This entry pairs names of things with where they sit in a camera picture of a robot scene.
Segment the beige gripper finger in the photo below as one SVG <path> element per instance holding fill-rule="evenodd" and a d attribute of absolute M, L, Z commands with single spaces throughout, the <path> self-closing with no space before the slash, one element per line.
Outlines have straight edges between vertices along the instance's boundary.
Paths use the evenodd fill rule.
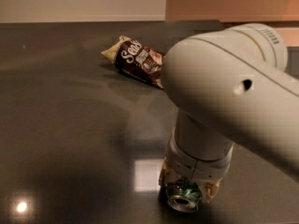
<path fill-rule="evenodd" d="M 220 189 L 221 180 L 200 180 L 199 181 L 199 189 L 202 193 L 202 202 L 203 203 L 210 203 L 215 196 L 218 194 Z"/>
<path fill-rule="evenodd" d="M 164 188 L 167 183 L 175 182 L 178 179 L 176 171 L 164 160 L 159 175 L 159 185 Z"/>

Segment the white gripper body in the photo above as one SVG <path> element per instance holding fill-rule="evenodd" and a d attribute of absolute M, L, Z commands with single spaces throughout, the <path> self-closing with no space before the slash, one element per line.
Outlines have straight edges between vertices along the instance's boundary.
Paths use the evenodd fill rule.
<path fill-rule="evenodd" d="M 233 143 L 227 148 L 218 146 L 218 149 L 224 154 L 222 158 L 196 158 L 194 149 L 191 154 L 187 153 L 177 144 L 175 138 L 171 137 L 166 146 L 165 162 L 179 175 L 188 179 L 214 182 L 222 179 L 229 170 Z"/>

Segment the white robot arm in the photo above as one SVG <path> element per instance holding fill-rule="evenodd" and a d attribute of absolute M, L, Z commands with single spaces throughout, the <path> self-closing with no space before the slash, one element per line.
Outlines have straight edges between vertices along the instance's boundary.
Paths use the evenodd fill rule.
<path fill-rule="evenodd" d="M 178 107 L 160 184 L 183 212 L 216 195 L 233 146 L 299 176 L 298 83 L 279 33 L 260 23 L 185 38 L 165 55 L 164 91 Z"/>

